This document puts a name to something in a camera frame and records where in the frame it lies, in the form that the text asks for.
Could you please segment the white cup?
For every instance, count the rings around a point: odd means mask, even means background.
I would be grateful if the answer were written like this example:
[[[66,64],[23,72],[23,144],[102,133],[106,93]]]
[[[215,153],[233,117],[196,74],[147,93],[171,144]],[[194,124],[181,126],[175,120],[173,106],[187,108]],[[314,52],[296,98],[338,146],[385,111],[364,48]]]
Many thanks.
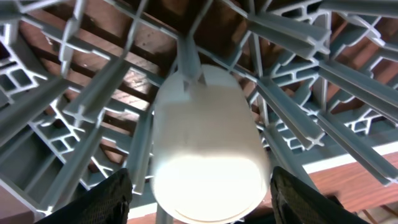
[[[237,80],[213,65],[185,87],[181,73],[158,91],[152,128],[152,192],[185,223],[230,223],[269,190],[271,167]]]

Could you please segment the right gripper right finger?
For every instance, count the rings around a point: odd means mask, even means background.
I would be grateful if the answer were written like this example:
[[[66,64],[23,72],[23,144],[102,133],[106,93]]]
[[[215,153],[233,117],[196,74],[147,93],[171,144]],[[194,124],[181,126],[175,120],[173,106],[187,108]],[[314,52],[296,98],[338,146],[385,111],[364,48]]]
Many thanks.
[[[271,198],[278,224],[367,224],[279,166],[272,173]]]

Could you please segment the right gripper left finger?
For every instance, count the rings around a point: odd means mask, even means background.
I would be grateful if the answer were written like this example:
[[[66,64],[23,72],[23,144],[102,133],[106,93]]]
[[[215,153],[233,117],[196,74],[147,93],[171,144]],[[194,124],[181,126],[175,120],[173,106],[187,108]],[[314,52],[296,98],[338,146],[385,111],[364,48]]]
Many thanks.
[[[35,224],[126,224],[131,201],[129,171],[122,168]]]

